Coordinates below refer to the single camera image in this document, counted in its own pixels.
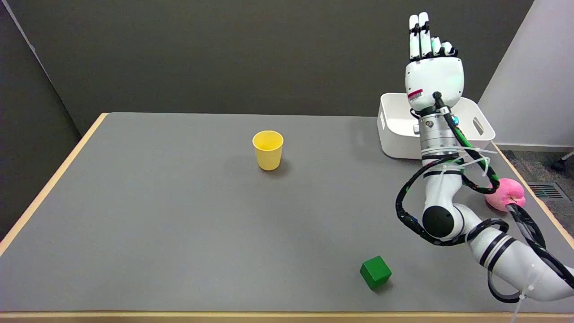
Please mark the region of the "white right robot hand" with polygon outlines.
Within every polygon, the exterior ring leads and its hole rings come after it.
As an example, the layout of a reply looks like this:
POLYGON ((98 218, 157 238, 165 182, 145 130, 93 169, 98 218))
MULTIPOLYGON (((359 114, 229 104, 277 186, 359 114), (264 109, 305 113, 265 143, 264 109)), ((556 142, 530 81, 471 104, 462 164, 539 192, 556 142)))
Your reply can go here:
POLYGON ((428 13, 409 17, 409 63, 404 73, 407 100, 415 112, 434 106, 435 92, 453 107, 465 88, 459 50, 451 42, 432 36, 428 13))

